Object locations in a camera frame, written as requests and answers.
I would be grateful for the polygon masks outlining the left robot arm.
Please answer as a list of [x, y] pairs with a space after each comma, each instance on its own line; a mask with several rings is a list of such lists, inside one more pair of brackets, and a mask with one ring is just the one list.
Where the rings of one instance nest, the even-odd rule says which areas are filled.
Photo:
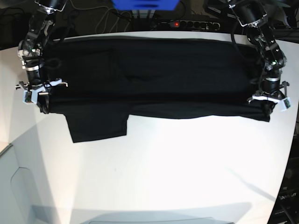
[[257, 80], [258, 90], [248, 99], [252, 101], [266, 101], [268, 113], [272, 112], [273, 105], [278, 104], [281, 111], [292, 107], [287, 96], [287, 81], [281, 82], [282, 68], [287, 59], [277, 44], [272, 28], [268, 23], [267, 13], [259, 0], [227, 0], [226, 6], [241, 27], [248, 28], [247, 39], [255, 45], [260, 53], [262, 72]]

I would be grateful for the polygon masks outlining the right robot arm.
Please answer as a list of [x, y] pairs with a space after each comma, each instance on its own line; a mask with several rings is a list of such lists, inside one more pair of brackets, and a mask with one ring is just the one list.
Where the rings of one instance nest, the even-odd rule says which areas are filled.
[[49, 113], [50, 96], [53, 87], [64, 84], [62, 79], [50, 80], [48, 71], [56, 70], [61, 66], [57, 58], [46, 60], [43, 50], [50, 42], [50, 35], [55, 25], [56, 12], [63, 11], [65, 0], [36, 0], [39, 8], [29, 20], [29, 30], [24, 40], [19, 43], [18, 57], [22, 69], [26, 71], [28, 81], [20, 81], [15, 88], [23, 89], [22, 101], [36, 105], [44, 114]]

